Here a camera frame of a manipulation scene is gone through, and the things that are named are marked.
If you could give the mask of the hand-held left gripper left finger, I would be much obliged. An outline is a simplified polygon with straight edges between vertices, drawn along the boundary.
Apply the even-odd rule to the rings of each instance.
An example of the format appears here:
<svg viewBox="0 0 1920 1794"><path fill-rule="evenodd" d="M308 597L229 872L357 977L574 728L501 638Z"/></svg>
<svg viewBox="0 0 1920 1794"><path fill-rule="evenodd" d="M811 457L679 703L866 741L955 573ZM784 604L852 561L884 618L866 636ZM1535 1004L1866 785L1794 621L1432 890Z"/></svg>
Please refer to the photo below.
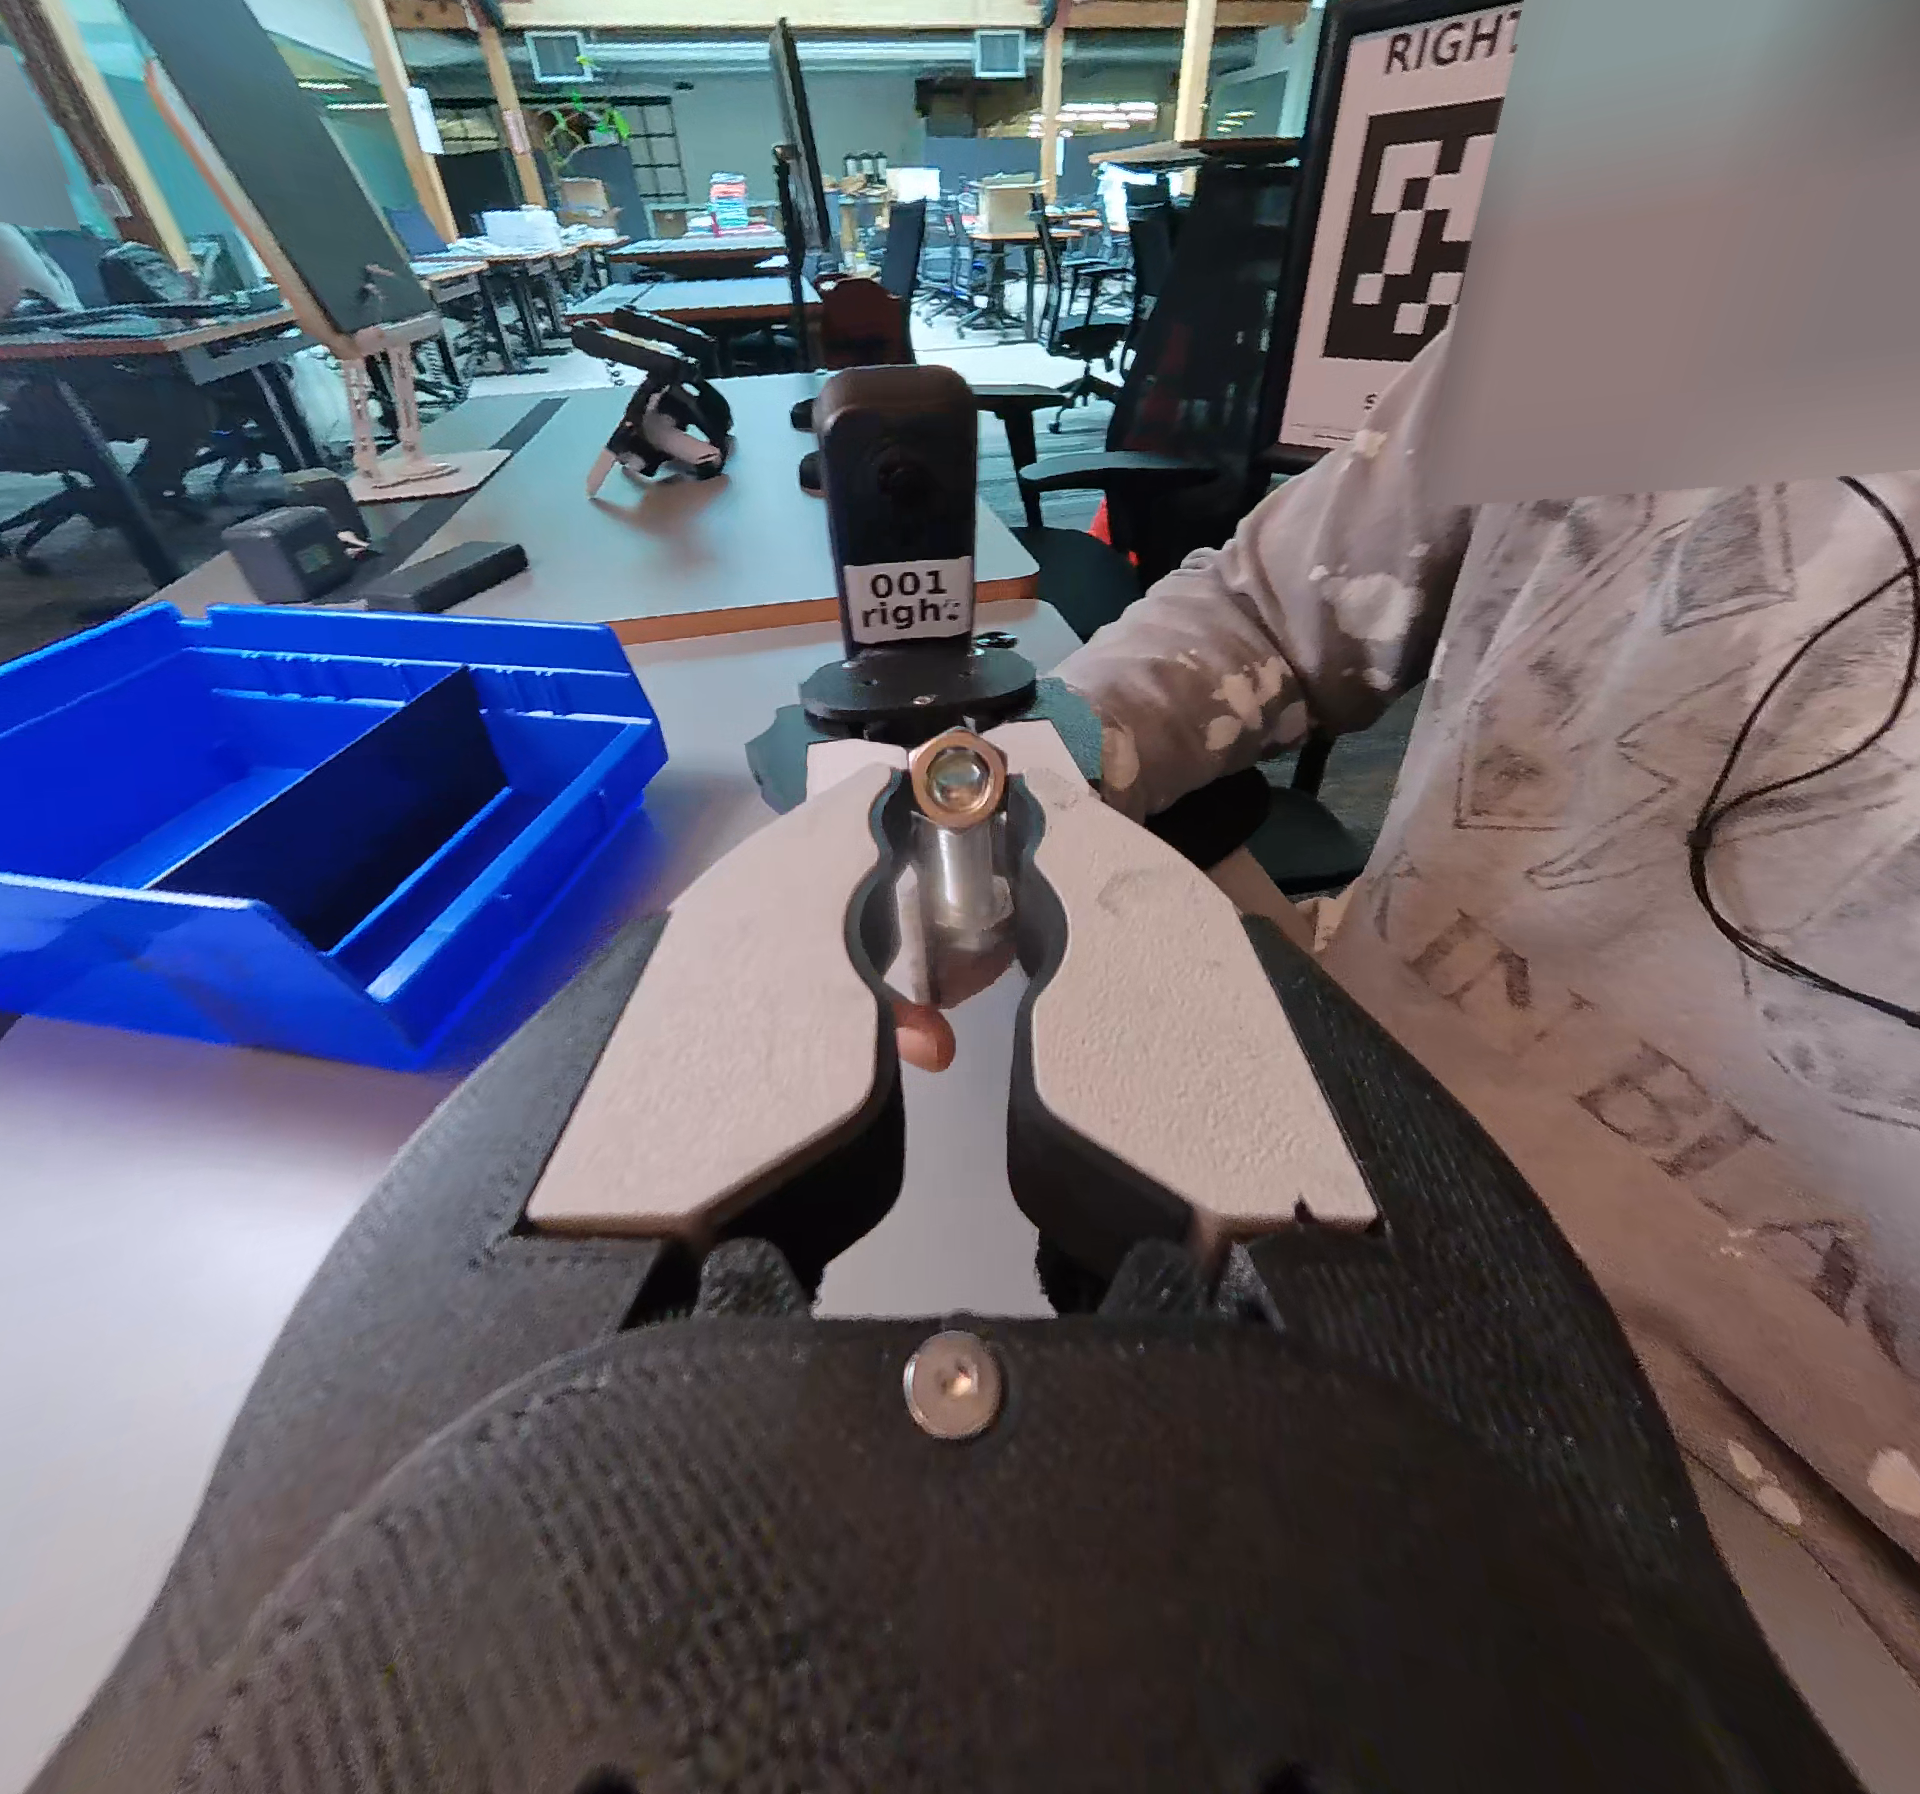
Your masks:
<svg viewBox="0 0 1920 1794"><path fill-rule="evenodd" d="M766 1240L820 1284L903 1182L903 755L817 747L827 782L678 898L526 1223L703 1257Z"/></svg>

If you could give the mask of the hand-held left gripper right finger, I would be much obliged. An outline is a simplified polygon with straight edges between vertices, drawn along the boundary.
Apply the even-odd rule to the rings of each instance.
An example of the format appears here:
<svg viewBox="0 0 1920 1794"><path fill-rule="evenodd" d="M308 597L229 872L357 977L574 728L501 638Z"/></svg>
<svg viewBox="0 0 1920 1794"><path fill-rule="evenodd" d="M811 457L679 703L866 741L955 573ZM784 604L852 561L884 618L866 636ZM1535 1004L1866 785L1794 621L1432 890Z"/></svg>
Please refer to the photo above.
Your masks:
<svg viewBox="0 0 1920 1794"><path fill-rule="evenodd" d="M1212 875L1069 773L1007 793L1016 1014L1004 1166L1092 1275L1142 1240L1213 1266L1382 1206L1246 923Z"/></svg>

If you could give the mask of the silver hex bolt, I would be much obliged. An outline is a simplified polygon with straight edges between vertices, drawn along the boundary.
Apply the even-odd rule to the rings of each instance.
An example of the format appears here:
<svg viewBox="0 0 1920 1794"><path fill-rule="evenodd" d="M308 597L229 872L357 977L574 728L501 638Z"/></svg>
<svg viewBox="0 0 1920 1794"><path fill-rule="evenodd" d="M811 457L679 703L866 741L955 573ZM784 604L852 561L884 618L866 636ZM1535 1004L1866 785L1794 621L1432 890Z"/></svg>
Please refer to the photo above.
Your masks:
<svg viewBox="0 0 1920 1794"><path fill-rule="evenodd" d="M925 980L937 1008L964 1004L1004 968L1004 786L1004 755L966 728L937 732L909 756Z"/></svg>

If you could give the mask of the blue plastic bin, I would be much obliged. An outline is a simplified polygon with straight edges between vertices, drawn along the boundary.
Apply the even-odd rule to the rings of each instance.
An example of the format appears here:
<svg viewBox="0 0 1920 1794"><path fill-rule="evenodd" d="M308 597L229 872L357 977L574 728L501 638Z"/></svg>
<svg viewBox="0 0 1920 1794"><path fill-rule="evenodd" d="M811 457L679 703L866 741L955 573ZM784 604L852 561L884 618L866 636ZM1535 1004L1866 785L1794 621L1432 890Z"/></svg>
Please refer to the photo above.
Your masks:
<svg viewBox="0 0 1920 1794"><path fill-rule="evenodd" d="M612 628L144 604L3 665L3 1014L422 1071L639 855Z"/></svg>

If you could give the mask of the person's right forearm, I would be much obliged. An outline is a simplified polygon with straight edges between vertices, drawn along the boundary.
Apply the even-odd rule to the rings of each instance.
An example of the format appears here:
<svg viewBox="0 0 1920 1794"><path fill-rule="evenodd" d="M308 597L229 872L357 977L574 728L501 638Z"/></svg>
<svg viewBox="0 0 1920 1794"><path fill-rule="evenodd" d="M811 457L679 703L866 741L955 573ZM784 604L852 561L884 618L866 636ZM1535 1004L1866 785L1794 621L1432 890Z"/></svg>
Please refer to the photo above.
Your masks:
<svg viewBox="0 0 1920 1794"><path fill-rule="evenodd" d="M1058 667L1100 720L1122 813L1153 816L1309 729L1370 728L1429 673L1477 524L1429 479L1450 352L1443 330L1352 440Z"/></svg>

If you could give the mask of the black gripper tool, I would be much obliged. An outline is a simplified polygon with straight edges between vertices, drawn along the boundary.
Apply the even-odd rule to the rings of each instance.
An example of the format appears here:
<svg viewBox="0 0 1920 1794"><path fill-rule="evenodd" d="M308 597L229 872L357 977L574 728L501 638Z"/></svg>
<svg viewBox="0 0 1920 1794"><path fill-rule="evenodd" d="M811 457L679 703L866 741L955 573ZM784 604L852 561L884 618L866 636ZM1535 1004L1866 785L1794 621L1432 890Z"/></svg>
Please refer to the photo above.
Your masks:
<svg viewBox="0 0 1920 1794"><path fill-rule="evenodd" d="M569 324L578 352L639 372L639 388L589 470L599 498L618 470L635 487L672 470L682 479L718 479L733 454L733 408L706 379L715 342L682 323L614 306Z"/></svg>

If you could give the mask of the black mesh office chair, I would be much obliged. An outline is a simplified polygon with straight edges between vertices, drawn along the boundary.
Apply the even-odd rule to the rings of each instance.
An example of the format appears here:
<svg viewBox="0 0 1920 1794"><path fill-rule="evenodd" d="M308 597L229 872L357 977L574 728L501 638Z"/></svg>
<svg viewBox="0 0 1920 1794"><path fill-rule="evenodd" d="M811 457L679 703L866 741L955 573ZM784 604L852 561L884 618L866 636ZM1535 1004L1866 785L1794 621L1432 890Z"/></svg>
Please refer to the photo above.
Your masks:
<svg viewBox="0 0 1920 1794"><path fill-rule="evenodd" d="M1036 494L1100 492L1133 594L1228 542L1268 489L1297 186L1276 145L1203 160L1103 451L1019 466Z"/></svg>

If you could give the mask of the black thin monitor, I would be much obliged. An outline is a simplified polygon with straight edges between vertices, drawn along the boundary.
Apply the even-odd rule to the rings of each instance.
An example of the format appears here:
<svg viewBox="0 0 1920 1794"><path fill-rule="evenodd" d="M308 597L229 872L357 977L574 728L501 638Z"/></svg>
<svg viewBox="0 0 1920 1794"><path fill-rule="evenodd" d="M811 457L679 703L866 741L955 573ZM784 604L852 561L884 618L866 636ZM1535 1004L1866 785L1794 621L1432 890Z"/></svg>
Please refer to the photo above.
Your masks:
<svg viewBox="0 0 1920 1794"><path fill-rule="evenodd" d="M775 17L770 62L782 114L782 141L775 144L775 196L790 285L790 327L803 360L811 360L817 355L817 309L823 305L817 281L823 275L839 275L839 254L832 248L832 217L800 45L787 17Z"/></svg>

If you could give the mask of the black flat device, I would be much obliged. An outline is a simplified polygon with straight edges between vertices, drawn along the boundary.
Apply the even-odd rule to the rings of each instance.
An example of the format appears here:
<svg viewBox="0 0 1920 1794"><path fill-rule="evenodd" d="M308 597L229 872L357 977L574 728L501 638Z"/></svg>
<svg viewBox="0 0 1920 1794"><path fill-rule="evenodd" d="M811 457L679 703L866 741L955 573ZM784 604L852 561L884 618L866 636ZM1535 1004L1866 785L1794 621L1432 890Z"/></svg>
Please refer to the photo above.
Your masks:
<svg viewBox="0 0 1920 1794"><path fill-rule="evenodd" d="M444 613L518 577L527 563L526 546L471 539L433 558L413 558L369 582L362 604L384 613Z"/></svg>

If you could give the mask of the potted plant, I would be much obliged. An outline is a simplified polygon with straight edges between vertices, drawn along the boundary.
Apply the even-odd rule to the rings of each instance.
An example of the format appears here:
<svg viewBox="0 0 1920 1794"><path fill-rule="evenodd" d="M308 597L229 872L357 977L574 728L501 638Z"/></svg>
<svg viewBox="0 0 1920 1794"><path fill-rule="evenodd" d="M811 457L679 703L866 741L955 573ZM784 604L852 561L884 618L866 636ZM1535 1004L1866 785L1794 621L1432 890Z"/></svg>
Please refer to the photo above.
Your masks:
<svg viewBox="0 0 1920 1794"><path fill-rule="evenodd" d="M556 181L581 175L606 181L612 174L633 174L633 126L614 102L541 102L527 111L527 121Z"/></svg>

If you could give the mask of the wooden stand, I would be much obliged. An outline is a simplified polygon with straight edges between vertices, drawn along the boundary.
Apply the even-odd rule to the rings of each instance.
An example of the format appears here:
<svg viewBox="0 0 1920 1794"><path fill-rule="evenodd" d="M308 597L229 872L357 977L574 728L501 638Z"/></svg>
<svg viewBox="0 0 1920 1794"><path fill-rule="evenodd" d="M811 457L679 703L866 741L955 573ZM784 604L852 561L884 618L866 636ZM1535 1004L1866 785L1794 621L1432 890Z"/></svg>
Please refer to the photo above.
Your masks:
<svg viewBox="0 0 1920 1794"><path fill-rule="evenodd" d="M352 473L350 492L362 504L433 500L487 487L508 461L508 446L480 446L451 457L425 451L422 391L414 346L442 338L442 315L428 314L405 323L383 323L334 346L344 388L350 394ZM396 415L396 445L375 446L374 381L387 375Z"/></svg>

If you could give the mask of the framed marker sign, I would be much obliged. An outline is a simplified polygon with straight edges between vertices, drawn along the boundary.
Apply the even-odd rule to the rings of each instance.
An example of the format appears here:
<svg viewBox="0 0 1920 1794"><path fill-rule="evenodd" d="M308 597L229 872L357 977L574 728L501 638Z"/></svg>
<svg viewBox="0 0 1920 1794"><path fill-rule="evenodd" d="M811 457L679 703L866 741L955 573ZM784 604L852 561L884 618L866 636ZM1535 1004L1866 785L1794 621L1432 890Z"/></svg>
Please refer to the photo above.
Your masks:
<svg viewBox="0 0 1920 1794"><path fill-rule="evenodd" d="M1271 408L1282 473L1361 431L1458 314L1525 0L1326 0Z"/></svg>

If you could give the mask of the small dark grey device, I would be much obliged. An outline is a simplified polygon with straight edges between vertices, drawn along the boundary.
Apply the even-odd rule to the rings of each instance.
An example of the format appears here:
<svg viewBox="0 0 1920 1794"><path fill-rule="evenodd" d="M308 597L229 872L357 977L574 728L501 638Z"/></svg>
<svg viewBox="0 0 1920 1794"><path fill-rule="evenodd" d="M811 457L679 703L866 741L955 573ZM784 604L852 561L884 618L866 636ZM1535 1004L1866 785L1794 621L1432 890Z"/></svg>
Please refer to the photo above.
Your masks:
<svg viewBox="0 0 1920 1794"><path fill-rule="evenodd" d="M380 558L346 478L305 469L286 498L223 531L223 551L259 604L310 604L344 591Z"/></svg>

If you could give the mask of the dark tilted panel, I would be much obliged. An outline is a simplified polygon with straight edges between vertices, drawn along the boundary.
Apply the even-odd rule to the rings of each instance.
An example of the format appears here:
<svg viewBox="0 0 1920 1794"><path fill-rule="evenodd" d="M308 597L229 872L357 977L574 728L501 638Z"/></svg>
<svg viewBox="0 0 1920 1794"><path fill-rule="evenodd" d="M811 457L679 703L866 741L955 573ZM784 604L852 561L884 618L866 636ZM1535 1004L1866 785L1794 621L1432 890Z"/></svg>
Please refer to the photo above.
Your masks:
<svg viewBox="0 0 1920 1794"><path fill-rule="evenodd" d="M149 93L301 327L337 358L435 338L439 306L246 0L116 0Z"/></svg>

